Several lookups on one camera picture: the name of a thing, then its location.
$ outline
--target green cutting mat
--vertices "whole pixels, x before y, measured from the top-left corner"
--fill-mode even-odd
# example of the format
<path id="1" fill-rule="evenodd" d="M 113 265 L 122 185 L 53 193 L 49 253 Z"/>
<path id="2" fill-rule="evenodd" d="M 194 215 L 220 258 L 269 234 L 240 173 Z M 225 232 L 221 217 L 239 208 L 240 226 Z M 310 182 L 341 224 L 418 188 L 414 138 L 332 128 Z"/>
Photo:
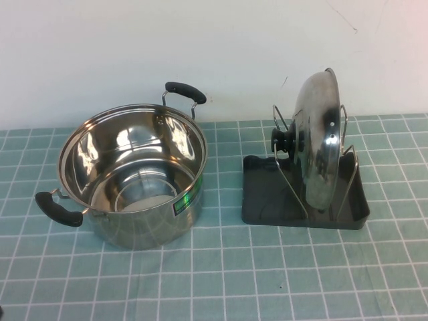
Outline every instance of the green cutting mat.
<path id="1" fill-rule="evenodd" d="M 205 208 L 150 251 L 51 222 L 72 128 L 0 131 L 2 321 L 428 320 L 428 117 L 351 118 L 372 211 L 360 231 L 244 225 L 242 157 L 270 155 L 273 122 L 204 123 Z M 72 201 L 68 209 L 79 209 Z"/>

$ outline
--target pot handle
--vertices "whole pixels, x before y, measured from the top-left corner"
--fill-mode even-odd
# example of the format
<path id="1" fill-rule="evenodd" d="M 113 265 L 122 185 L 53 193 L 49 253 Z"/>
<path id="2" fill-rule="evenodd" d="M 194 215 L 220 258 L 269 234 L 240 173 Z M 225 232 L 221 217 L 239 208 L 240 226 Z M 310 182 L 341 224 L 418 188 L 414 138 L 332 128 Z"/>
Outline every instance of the pot handle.
<path id="1" fill-rule="evenodd" d="M 64 209 L 60 204 L 54 202 L 50 192 L 38 192 L 35 195 L 35 202 L 39 208 L 55 222 L 71 227 L 79 227 L 83 223 L 83 213 L 70 212 Z"/>
<path id="2" fill-rule="evenodd" d="M 202 105 L 207 102 L 207 97 L 195 87 L 180 82 L 167 82 L 165 84 L 165 92 L 162 95 L 163 106 L 167 105 L 165 96 L 172 92 L 174 94 L 182 95 L 184 97 L 192 99 L 195 103 L 192 105 L 192 119 L 195 119 L 195 107 L 196 105 Z"/>

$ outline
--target stainless steel lid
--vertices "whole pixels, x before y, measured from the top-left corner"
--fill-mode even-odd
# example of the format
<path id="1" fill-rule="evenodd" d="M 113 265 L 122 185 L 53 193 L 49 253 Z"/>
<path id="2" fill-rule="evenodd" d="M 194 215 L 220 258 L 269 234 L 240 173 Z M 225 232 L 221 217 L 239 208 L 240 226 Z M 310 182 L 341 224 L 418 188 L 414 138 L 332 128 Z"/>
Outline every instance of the stainless steel lid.
<path id="1" fill-rule="evenodd" d="M 300 90 L 293 116 L 294 163 L 302 169 L 306 202 L 327 210 L 336 188 L 340 156 L 340 100 L 333 70 L 308 78 Z"/>

